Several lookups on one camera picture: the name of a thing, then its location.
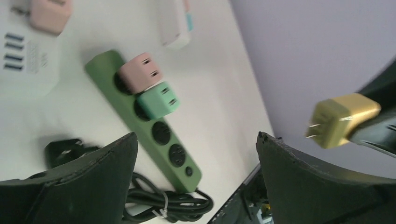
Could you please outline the teal plug adapter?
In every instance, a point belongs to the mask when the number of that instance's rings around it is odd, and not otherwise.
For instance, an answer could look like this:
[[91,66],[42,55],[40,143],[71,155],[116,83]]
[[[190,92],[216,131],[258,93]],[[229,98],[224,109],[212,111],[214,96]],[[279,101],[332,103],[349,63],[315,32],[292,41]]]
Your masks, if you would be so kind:
[[193,19],[192,19],[191,13],[186,13],[186,21],[187,21],[188,31],[191,32],[194,29],[194,24],[193,24]]

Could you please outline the white power strip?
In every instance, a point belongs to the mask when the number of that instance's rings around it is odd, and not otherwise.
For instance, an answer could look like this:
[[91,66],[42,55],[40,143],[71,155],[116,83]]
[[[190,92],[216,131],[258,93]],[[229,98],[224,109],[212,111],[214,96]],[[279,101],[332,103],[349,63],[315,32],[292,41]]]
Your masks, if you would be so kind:
[[47,95],[59,81],[61,39],[31,27],[29,0],[0,2],[0,98]]
[[188,0],[159,0],[157,2],[161,44],[179,50],[191,41],[186,13],[191,13]]

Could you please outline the yellow plug adapter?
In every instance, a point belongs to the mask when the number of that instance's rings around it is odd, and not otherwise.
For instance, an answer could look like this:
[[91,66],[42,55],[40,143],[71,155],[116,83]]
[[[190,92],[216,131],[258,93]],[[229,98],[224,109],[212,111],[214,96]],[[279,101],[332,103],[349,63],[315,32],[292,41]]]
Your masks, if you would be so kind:
[[305,137],[323,149],[342,146],[358,125],[380,111],[379,103],[358,93],[322,100],[314,107]]

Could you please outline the green power strip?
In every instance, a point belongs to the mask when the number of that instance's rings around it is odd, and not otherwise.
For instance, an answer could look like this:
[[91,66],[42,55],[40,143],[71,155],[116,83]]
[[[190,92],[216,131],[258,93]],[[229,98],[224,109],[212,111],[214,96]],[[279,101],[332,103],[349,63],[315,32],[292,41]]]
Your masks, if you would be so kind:
[[201,180],[201,170],[190,157],[164,118],[149,118],[138,104],[137,95],[121,88],[117,71],[125,63],[116,50],[96,55],[85,65],[85,71],[117,112],[130,131],[161,170],[174,189],[194,192]]

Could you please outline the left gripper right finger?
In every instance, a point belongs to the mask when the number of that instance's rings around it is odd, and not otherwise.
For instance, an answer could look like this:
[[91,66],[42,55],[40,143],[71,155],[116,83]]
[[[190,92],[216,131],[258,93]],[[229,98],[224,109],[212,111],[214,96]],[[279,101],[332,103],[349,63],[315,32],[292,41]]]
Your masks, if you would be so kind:
[[265,132],[256,149],[276,224],[395,223],[395,179],[333,165]]

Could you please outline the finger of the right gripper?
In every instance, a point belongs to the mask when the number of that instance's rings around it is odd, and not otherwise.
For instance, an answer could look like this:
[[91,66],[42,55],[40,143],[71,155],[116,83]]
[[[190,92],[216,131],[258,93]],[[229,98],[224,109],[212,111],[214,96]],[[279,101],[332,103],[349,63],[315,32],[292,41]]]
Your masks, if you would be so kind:
[[389,63],[359,94],[379,103],[379,114],[359,124],[349,135],[350,141],[389,156],[396,156],[396,61]]

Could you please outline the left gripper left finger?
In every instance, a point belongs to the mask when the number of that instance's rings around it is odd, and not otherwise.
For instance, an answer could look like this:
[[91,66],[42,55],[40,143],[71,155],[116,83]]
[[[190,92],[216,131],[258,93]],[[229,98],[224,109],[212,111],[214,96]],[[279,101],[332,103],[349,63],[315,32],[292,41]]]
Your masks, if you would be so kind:
[[120,224],[138,152],[135,133],[28,179],[0,183],[3,224]]

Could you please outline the pink plug adapter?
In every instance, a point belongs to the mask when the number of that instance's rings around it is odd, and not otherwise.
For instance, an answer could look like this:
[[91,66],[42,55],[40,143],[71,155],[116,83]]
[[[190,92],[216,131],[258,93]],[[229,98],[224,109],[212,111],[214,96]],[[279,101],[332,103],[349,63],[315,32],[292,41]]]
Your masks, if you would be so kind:
[[72,11],[71,0],[33,0],[30,3],[29,23],[33,28],[58,36]]
[[147,52],[122,65],[118,74],[132,94],[143,92],[163,78],[163,73]]

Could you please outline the green plug adapter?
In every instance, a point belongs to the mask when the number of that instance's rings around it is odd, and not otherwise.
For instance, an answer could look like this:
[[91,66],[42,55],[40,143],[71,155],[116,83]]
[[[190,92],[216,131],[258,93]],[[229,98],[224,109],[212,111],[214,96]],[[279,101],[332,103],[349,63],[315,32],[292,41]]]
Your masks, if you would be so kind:
[[150,119],[159,119],[174,112],[181,104],[168,82],[161,82],[144,91],[138,104]]

